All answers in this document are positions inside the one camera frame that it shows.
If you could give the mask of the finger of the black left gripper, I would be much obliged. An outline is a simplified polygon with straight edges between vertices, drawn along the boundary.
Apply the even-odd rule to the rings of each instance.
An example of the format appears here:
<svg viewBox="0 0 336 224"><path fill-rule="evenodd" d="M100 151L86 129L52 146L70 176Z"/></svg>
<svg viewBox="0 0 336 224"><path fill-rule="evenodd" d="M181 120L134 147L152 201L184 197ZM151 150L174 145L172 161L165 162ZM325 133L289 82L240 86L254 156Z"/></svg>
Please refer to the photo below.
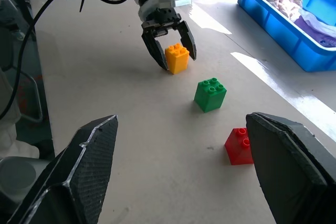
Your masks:
<svg viewBox="0 0 336 224"><path fill-rule="evenodd" d="M153 30L144 30L142 39L147 47L149 54L156 61L156 63L164 70L168 70L165 54L159 41L156 40L157 32Z"/></svg>
<svg viewBox="0 0 336 224"><path fill-rule="evenodd" d="M185 21L181 21L176 25L176 29L181 37L183 47L189 51L190 57L195 61L197 57L196 44L189 26Z"/></svg>

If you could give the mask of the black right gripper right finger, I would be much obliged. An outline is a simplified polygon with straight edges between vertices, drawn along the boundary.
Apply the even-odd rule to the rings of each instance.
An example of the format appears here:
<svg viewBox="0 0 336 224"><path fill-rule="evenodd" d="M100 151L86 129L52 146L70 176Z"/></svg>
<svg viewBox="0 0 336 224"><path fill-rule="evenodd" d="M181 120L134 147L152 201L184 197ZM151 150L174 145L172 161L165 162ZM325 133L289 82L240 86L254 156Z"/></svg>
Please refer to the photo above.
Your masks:
<svg viewBox="0 0 336 224"><path fill-rule="evenodd" d="M335 157L303 124L246 115L256 174L276 223L335 223Z"/></svg>

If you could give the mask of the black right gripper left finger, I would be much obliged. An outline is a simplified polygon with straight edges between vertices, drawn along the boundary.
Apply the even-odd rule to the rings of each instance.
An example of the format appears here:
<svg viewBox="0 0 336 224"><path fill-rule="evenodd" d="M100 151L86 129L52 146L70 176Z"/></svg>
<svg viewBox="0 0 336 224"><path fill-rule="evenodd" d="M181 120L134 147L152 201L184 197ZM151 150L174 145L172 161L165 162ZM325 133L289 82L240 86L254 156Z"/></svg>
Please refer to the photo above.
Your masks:
<svg viewBox="0 0 336 224"><path fill-rule="evenodd" d="M80 127L53 160L6 159L7 223L97 223L111 175L118 117Z"/></svg>

